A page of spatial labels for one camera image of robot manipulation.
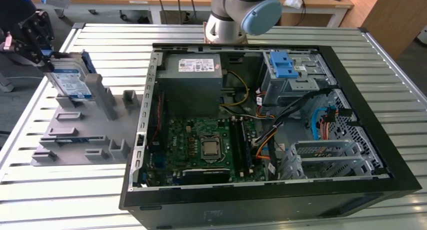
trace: blue hard drive label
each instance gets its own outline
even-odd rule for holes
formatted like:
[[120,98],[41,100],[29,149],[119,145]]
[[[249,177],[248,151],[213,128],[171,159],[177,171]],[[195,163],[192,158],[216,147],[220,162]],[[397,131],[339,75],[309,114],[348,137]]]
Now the blue hard drive label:
[[68,97],[73,99],[92,98],[92,93],[77,69],[54,69],[52,75]]

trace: ram slot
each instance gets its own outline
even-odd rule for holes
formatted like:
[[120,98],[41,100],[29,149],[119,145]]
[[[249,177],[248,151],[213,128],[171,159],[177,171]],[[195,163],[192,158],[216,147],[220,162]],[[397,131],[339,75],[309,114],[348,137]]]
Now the ram slot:
[[233,172],[236,176],[248,176],[251,167],[251,152],[243,121],[229,121],[229,141],[232,150]]

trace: green motherboard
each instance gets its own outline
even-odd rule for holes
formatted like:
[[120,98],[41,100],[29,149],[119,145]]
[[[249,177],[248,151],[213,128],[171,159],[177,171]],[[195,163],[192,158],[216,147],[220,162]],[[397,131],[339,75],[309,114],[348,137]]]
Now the green motherboard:
[[[245,140],[256,137],[255,122],[243,120]],[[229,182],[252,182],[265,179],[263,164],[251,165],[251,173],[235,173],[231,119],[171,119],[168,122],[164,169],[155,175],[161,186],[177,185],[180,171],[188,169],[229,169]]]

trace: sticker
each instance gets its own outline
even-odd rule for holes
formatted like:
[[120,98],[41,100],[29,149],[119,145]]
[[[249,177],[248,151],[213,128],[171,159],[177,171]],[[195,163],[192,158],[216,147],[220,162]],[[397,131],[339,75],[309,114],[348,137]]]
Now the sticker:
[[285,144],[284,143],[279,143],[279,150],[281,150],[281,151],[285,150]]
[[147,1],[128,1],[129,4],[148,4]]
[[304,66],[293,66],[296,71],[307,71]]
[[272,163],[268,163],[268,170],[269,170],[269,172],[271,172],[272,174],[276,173],[276,168],[275,168],[275,166],[272,165]]
[[223,210],[204,211],[203,212],[203,220],[205,222],[213,222],[223,216]]
[[260,96],[256,97],[256,105],[263,106],[263,98]]
[[57,139],[57,143],[72,143],[73,141],[71,139]]
[[179,60],[179,72],[213,72],[213,59]]
[[77,69],[54,69],[52,75],[64,93],[75,99],[89,99],[92,93]]

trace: power supply label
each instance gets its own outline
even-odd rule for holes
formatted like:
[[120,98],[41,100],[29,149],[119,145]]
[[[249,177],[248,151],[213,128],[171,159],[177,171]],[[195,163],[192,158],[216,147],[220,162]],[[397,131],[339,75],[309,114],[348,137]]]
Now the power supply label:
[[181,59],[179,60],[179,72],[213,72],[213,59]]

